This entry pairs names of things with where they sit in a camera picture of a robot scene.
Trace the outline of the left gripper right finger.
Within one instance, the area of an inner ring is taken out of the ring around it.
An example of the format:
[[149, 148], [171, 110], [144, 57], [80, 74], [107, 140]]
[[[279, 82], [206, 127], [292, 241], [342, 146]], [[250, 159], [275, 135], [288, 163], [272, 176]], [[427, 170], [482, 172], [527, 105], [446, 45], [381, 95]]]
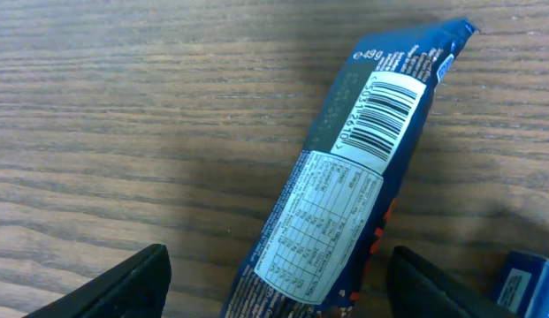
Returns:
[[385, 281], [394, 318], [515, 317], [405, 246], [393, 249]]

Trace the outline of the dark blue chocolate bar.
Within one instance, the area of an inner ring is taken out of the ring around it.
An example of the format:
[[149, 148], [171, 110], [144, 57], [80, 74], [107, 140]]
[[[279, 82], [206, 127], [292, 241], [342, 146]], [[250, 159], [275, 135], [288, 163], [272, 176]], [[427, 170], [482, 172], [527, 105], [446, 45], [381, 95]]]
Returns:
[[348, 315], [466, 19], [363, 37], [310, 127], [224, 317]]

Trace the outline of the blue Eclipse mints box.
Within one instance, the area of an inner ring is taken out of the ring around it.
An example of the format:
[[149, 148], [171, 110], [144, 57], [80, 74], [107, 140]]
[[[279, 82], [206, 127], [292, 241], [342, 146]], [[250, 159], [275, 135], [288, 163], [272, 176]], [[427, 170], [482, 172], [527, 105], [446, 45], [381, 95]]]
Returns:
[[492, 289], [492, 300], [522, 318], [549, 318], [549, 258], [510, 252]]

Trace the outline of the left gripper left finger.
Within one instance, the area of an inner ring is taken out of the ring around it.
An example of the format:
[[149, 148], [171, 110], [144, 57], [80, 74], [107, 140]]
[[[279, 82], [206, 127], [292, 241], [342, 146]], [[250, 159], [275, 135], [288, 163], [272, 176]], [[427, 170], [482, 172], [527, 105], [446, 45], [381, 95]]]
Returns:
[[171, 278], [166, 246], [153, 244], [25, 318], [161, 318]]

